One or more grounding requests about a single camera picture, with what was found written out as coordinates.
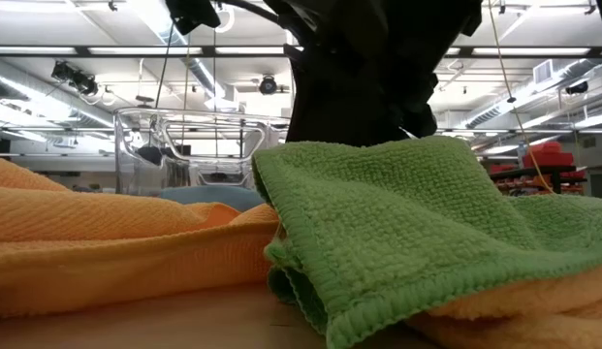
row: air duct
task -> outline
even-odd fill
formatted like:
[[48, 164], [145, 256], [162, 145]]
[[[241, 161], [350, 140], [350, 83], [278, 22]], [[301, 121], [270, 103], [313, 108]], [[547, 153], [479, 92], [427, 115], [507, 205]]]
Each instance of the air duct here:
[[512, 89], [512, 95], [516, 98], [514, 103], [508, 102], [510, 96], [507, 92], [503, 93], [497, 98], [500, 102], [470, 112], [459, 127], [475, 128], [486, 121], [512, 111], [514, 107], [522, 107], [543, 97], [545, 94], [542, 92], [569, 86], [585, 75], [592, 76], [597, 73], [597, 68], [602, 67], [602, 59], [552, 60], [551, 62], [553, 68], [550, 70], [551, 74], [548, 79], [536, 82], [534, 76], [525, 80]]
[[[57, 113], [65, 113], [66, 117], [74, 116], [74, 118], [70, 117], [70, 120], [66, 119], [66, 121], [80, 121], [87, 125], [92, 125], [95, 121], [95, 125], [113, 127], [110, 113], [89, 106], [79, 98], [60, 89], [55, 89], [48, 83], [25, 74], [3, 61], [0, 61], [0, 87], [9, 93], [0, 96], [0, 98], [28, 100], [40, 104], [41, 108], [48, 110], [48, 121], [53, 120], [53, 111], [56, 111]], [[46, 96], [50, 91], [52, 91], [52, 95]]]
[[[186, 46], [186, 39], [172, 27], [172, 19], [167, 6], [160, 0], [128, 0], [131, 8], [139, 15], [142, 21], [156, 34], [165, 46], [168, 44], [171, 33], [172, 46]], [[195, 79], [204, 87], [210, 98], [223, 98], [226, 96], [225, 89], [214, 80], [204, 63], [198, 58], [181, 58]]]

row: security camera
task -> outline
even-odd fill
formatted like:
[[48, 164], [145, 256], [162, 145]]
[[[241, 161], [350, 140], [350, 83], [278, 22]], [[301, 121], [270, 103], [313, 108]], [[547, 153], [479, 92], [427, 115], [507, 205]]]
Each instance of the security camera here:
[[277, 83], [274, 76], [264, 76], [260, 83], [260, 92], [263, 95], [271, 95], [277, 92]]

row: green towel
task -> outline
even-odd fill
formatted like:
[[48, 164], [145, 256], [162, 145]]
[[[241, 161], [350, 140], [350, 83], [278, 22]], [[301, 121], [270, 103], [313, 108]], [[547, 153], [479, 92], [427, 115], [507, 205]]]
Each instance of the green towel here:
[[331, 349], [457, 297], [602, 264], [602, 200], [504, 197], [456, 139], [288, 143], [253, 166], [284, 228], [269, 285]]

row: ceiling beam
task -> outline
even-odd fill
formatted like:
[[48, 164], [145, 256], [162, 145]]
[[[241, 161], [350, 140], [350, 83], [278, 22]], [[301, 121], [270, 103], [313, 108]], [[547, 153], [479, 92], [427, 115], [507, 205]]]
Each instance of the ceiling beam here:
[[[49, 46], [0, 45], [0, 57], [42, 58], [185, 58], [187, 46]], [[196, 58], [286, 58], [283, 46], [198, 46], [190, 47]], [[503, 46], [503, 59], [602, 58], [602, 47], [588, 46]], [[444, 58], [498, 59], [496, 47], [454, 46]]]

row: blue cloth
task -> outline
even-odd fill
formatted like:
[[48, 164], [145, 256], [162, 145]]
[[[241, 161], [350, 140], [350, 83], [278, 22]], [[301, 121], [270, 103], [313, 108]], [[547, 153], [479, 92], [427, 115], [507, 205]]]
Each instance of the blue cloth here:
[[240, 212], [264, 203], [256, 191], [224, 185], [164, 189], [160, 198], [180, 204], [221, 203]]

